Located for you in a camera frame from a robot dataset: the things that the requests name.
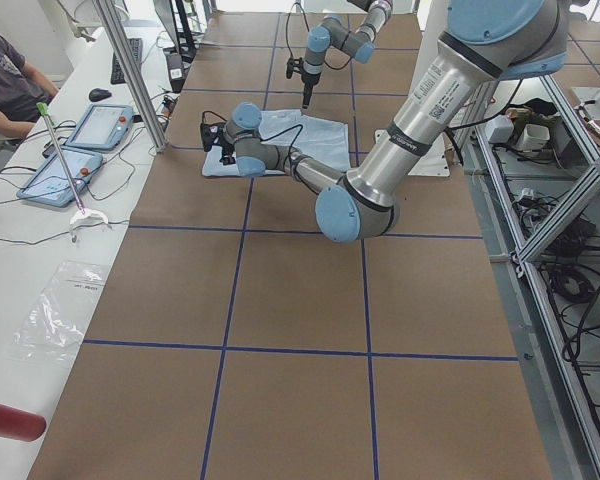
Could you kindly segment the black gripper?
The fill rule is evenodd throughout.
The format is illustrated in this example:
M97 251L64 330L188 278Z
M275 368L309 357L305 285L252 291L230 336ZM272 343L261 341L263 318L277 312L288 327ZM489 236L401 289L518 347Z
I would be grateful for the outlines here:
M306 71L303 71L301 74L301 79L304 84L303 88L303 102L302 107L304 109L308 109L311 104L311 97L313 93L313 88L319 83L321 78L321 74L311 74Z
M221 148L220 162L223 165L234 165L236 163L235 148L233 142L226 138L223 127L217 128L215 145Z

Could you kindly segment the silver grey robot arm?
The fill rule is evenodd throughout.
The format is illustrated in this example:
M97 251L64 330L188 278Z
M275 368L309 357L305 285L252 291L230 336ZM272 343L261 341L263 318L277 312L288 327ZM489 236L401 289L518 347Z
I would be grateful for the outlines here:
M242 177L280 171L317 195L322 233L335 242L381 236L399 218L394 193L418 160L485 82L554 73L566 59L567 1L451 1L438 54L357 168L341 173L259 132L262 112L239 104L226 120L201 125L203 148L222 149Z
M355 31L348 30L339 16L329 14L318 26L309 30L305 56L296 60L289 58L287 61L286 77L290 79L294 73L298 73L303 82L303 109L309 107L313 88L320 81L327 51L335 48L349 59L367 63L375 50L379 31L393 12L392 1L350 1L350 4L366 12L363 22Z

